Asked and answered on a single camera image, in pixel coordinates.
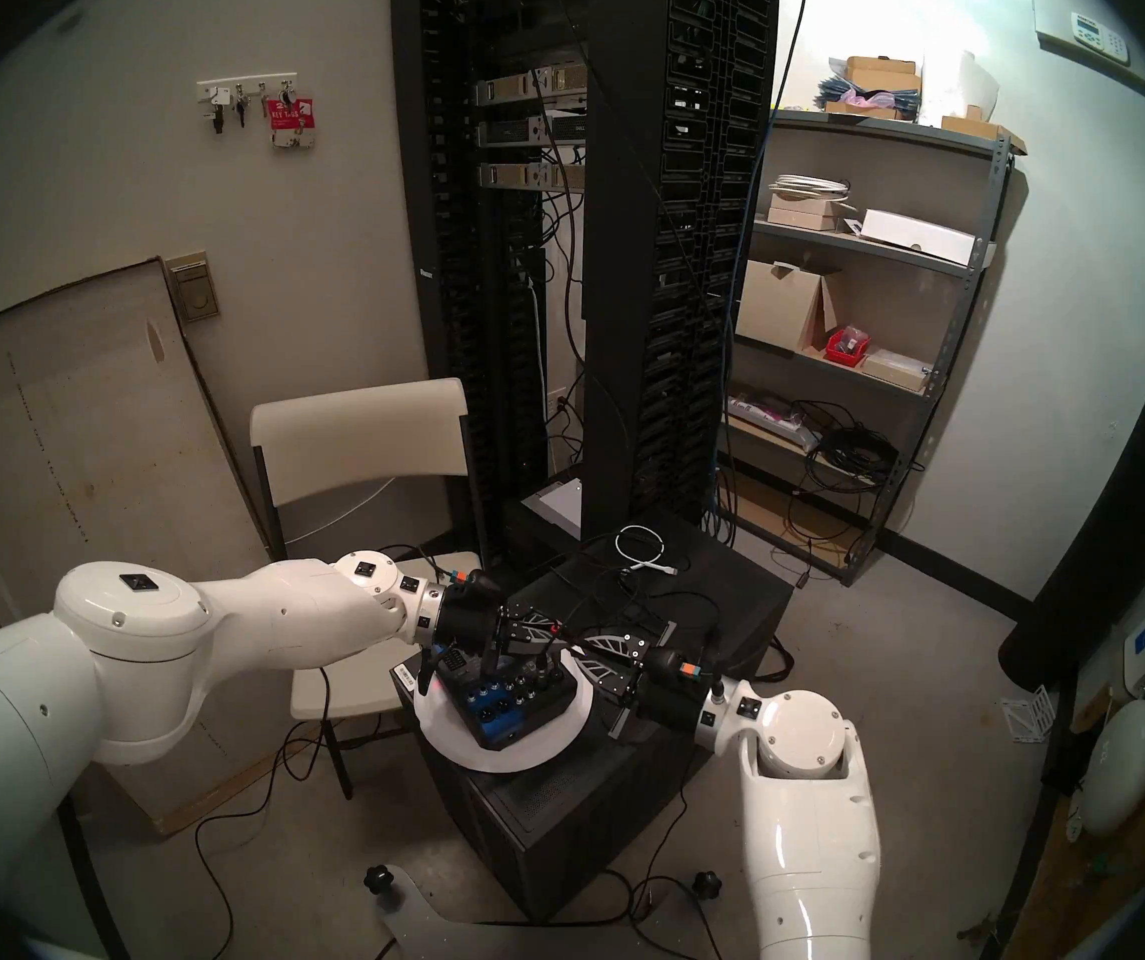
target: blue cable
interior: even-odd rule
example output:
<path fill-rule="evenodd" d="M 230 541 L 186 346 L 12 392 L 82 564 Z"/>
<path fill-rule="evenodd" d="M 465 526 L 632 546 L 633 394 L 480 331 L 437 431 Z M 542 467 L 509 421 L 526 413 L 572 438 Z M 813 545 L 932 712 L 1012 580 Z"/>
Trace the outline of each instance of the blue cable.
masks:
<path fill-rule="evenodd" d="M 799 27 L 804 22 L 804 7 L 808 0 L 799 0 L 799 15 L 795 18 L 795 32 L 790 37 L 790 50 L 787 52 L 787 66 L 781 71 L 781 85 L 777 86 L 776 101 L 772 104 L 772 112 L 768 115 L 768 123 L 763 131 L 763 141 L 759 143 L 759 152 L 755 158 L 755 167 L 750 171 L 750 190 L 745 197 L 745 208 L 742 211 L 742 237 L 737 241 L 736 263 L 733 265 L 733 283 L 728 285 L 728 296 L 724 304 L 724 331 L 719 336 L 719 415 L 727 417 L 727 356 L 728 356 L 728 326 L 733 320 L 733 288 L 736 284 L 736 269 L 742 265 L 742 250 L 747 247 L 753 225 L 750 221 L 751 211 L 755 208 L 755 200 L 759 195 L 759 172 L 763 168 L 763 156 L 768 151 L 768 135 L 772 133 L 772 118 L 777 115 L 781 108 L 781 96 L 787 91 L 787 76 L 790 74 L 790 62 L 795 57 L 795 42 L 799 39 Z M 733 447 L 728 446 L 728 461 L 733 459 Z M 716 530 L 719 529 L 719 438 L 714 438 L 714 447 L 711 450 L 711 514 L 716 519 Z"/>

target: white chair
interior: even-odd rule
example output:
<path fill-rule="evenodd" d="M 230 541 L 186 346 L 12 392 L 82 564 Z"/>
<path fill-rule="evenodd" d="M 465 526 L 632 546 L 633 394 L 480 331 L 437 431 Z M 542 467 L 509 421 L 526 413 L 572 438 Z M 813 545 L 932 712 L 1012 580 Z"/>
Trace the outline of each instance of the white chair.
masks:
<path fill-rule="evenodd" d="M 441 378 L 402 386 L 362 388 L 325 395 L 268 402 L 253 409 L 250 425 L 261 496 L 269 517 L 270 551 L 287 559 L 278 507 L 327 489 L 361 481 L 408 475 L 465 478 L 474 512 L 479 548 L 488 556 L 479 495 L 469 472 L 466 439 L 466 396 L 461 381 Z M 373 549 L 376 544 L 355 544 Z M 433 558 L 444 571 L 471 572 L 481 566 L 479 554 L 448 553 Z M 400 560 L 414 577 L 434 577 L 424 559 Z M 324 742 L 350 798 L 354 788 L 346 773 L 342 750 L 408 730 L 389 730 L 345 742 L 337 741 L 332 719 L 370 716 L 400 708 L 389 670 L 417 653 L 414 645 L 387 640 L 327 666 L 331 698 L 324 719 L 324 680 L 315 670 L 292 676 L 292 716 L 321 719 Z"/>

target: white circular plate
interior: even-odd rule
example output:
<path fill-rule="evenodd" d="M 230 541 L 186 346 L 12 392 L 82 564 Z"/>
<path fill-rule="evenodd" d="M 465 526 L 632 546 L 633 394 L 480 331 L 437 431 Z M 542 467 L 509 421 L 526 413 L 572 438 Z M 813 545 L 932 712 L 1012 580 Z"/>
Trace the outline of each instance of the white circular plate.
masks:
<path fill-rule="evenodd" d="M 594 686 L 582 674 L 582 668 L 577 667 L 572 655 L 563 650 L 560 658 L 563 669 L 576 676 L 572 705 L 561 716 L 511 743 L 506 749 L 485 750 L 479 745 L 439 677 L 431 679 L 431 687 L 426 688 L 424 695 L 419 692 L 412 694 L 412 709 L 417 711 L 421 723 L 421 734 L 455 764 L 461 764 L 471 771 L 511 774 L 545 764 L 582 732 L 582 726 L 585 726 L 585 721 L 591 715 L 591 701 L 594 698 Z"/>

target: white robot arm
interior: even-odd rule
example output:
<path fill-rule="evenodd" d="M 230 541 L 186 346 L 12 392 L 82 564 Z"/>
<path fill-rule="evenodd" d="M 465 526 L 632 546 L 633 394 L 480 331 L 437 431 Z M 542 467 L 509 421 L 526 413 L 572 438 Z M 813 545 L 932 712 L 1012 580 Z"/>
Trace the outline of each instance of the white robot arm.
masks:
<path fill-rule="evenodd" d="M 88 762 L 159 758 L 243 670 L 323 667 L 392 636 L 428 645 L 443 595 L 372 551 L 198 583 L 73 568 L 52 612 L 0 629 L 0 879 Z"/>
<path fill-rule="evenodd" d="M 76 567 L 52 612 L 0 630 L 0 881 L 90 761 L 159 758 L 244 670 L 323 667 L 394 636 L 496 655 L 505 632 L 487 592 L 406 576 L 372 551 L 198 583 Z M 671 684 L 673 667 L 660 674 Z M 681 667 L 693 685 L 698 668 Z M 653 694 L 669 709 L 655 718 L 740 761 L 760 958 L 867 960 L 879 841 L 853 724 L 813 692 L 765 699 L 745 680 Z"/>
<path fill-rule="evenodd" d="M 813 691 L 760 698 L 724 678 L 696 742 L 736 755 L 760 960 L 868 960 L 879 832 L 852 722 Z"/>

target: key tag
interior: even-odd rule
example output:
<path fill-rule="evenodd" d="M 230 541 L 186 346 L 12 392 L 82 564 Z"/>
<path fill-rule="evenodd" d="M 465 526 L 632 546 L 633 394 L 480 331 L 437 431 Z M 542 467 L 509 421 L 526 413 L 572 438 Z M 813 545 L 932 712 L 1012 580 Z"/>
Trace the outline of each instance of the key tag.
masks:
<path fill-rule="evenodd" d="M 315 101 L 283 97 L 267 99 L 270 118 L 270 143 L 275 147 L 315 147 Z"/>

